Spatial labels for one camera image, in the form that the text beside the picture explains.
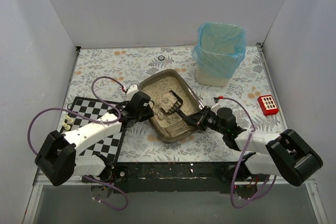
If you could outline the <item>black litter scoop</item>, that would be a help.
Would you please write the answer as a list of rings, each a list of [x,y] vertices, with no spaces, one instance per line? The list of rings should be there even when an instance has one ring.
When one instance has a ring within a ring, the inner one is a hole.
[[[163,128],[182,121],[179,114],[175,112],[175,107],[179,107],[185,115],[191,115],[197,111],[192,100],[190,100],[184,92],[174,92],[170,90],[165,95],[162,95],[157,103],[159,106],[157,120],[158,124]]]

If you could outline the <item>brown plastic litter box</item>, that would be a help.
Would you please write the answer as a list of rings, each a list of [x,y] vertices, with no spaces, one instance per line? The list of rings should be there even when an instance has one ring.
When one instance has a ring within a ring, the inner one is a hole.
[[[166,142],[176,142],[195,131],[176,112],[192,115],[204,106],[186,81],[173,69],[158,72],[138,85],[150,96],[154,117],[151,123],[157,134]]]

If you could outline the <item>grey litter clump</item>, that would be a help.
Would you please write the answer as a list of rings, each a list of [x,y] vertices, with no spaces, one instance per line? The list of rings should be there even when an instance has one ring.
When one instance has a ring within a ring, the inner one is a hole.
[[[171,92],[168,92],[161,97],[158,104],[160,108],[162,108],[165,112],[168,112],[168,110],[170,110],[173,107],[175,102],[176,97]]]

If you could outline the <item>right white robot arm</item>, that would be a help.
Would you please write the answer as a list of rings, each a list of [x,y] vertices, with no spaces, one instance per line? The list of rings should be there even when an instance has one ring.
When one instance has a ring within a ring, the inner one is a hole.
[[[238,126],[232,110],[225,107],[214,112],[206,106],[189,116],[182,112],[179,115],[201,131],[211,129],[220,133],[230,149],[247,152],[234,168],[224,172],[226,178],[273,175],[300,186],[323,166],[321,157],[292,129],[272,134],[249,133]]]

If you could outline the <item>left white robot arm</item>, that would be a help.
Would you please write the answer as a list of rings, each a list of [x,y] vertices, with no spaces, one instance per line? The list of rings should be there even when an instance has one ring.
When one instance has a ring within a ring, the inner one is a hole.
[[[50,132],[40,148],[35,164],[54,186],[60,186],[72,176],[93,176],[102,182],[112,176],[114,164],[101,154],[82,156],[81,153],[105,137],[116,135],[138,122],[154,116],[151,98],[136,92],[116,116],[112,111],[78,129]]]

